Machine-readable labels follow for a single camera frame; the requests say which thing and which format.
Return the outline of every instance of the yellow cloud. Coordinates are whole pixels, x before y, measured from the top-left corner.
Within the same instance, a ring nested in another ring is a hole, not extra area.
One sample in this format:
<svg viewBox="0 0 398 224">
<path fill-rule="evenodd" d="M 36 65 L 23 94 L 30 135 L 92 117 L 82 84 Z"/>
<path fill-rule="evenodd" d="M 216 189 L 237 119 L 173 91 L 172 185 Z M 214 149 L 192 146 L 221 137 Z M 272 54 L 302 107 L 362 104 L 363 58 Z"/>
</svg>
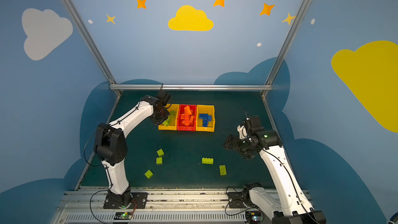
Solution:
<svg viewBox="0 0 398 224">
<path fill-rule="evenodd" d="M 375 41 L 340 50 L 331 65 L 376 121 L 398 132 L 398 45 Z"/>
<path fill-rule="evenodd" d="M 169 20 L 169 28 L 172 30 L 207 31 L 213 26 L 212 20 L 207 18 L 204 11 L 196 10 L 190 5 L 180 7 L 176 17 Z"/>
</svg>

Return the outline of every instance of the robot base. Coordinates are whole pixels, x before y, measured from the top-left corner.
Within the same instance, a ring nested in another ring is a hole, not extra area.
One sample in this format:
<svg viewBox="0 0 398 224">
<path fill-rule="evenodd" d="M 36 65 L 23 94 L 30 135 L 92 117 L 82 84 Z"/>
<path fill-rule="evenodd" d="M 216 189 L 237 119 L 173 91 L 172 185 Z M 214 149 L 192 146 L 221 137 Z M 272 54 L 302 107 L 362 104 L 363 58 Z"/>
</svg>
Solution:
<svg viewBox="0 0 398 224">
<path fill-rule="evenodd" d="M 128 187 L 126 191 L 121 195 L 117 195 L 108 190 L 108 194 L 106 195 L 103 208 L 104 209 L 145 208 L 145 205 L 147 204 L 148 194 L 145 192 L 130 192 L 130 190 L 131 188 Z"/>
</svg>

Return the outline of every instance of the vent grille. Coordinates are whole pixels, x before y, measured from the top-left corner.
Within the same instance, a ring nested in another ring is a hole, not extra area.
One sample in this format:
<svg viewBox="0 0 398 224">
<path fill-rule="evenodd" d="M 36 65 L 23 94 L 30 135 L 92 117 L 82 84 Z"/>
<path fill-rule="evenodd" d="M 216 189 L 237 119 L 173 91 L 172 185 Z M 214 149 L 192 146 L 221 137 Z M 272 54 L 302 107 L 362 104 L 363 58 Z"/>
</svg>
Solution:
<svg viewBox="0 0 398 224">
<path fill-rule="evenodd" d="M 114 214 L 96 214 L 104 222 L 112 222 Z M 92 223 L 97 222 L 91 213 L 69 213 L 65 223 Z M 224 212 L 135 212 L 130 222 L 241 222 L 245 221 L 243 213 L 228 216 Z"/>
</svg>

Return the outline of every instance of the white cloud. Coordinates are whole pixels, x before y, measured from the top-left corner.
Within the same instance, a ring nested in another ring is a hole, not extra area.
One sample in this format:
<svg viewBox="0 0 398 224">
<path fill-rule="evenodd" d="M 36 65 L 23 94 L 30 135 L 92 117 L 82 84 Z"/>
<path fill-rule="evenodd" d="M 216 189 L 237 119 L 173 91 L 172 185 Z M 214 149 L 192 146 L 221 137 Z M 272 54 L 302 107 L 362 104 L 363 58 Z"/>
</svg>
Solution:
<svg viewBox="0 0 398 224">
<path fill-rule="evenodd" d="M 27 35 L 23 48 L 35 61 L 46 57 L 73 32 L 69 19 L 48 9 L 26 9 L 22 14 L 22 27 Z"/>
</svg>

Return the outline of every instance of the dark green table surface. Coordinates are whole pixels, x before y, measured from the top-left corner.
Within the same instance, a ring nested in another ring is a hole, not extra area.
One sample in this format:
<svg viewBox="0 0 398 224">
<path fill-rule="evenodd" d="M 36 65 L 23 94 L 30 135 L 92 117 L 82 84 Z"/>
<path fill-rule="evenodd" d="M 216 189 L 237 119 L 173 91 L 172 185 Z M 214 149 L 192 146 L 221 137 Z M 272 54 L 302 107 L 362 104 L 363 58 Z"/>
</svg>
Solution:
<svg viewBox="0 0 398 224">
<path fill-rule="evenodd" d="M 145 95 L 156 96 L 156 91 L 124 91 L 111 120 L 125 114 Z M 245 114 L 258 115 L 266 130 L 271 124 L 258 92 L 170 91 L 172 103 L 214 105 L 214 132 L 158 130 L 150 119 L 145 119 L 127 137 L 125 159 L 127 180 L 131 187 L 169 188 L 225 188 L 243 187 L 260 182 L 265 188 L 275 188 L 269 171 L 259 155 L 245 160 L 236 151 L 222 145 L 229 134 L 238 135 L 236 127 Z M 163 165 L 156 164 L 157 150 L 164 151 Z M 202 164 L 202 157 L 214 158 L 214 164 Z M 100 164 L 95 156 L 93 164 Z M 225 165 L 227 175 L 220 176 L 219 165 Z M 144 173 L 150 169 L 153 176 Z M 82 186 L 108 186 L 103 167 L 90 167 Z"/>
</svg>

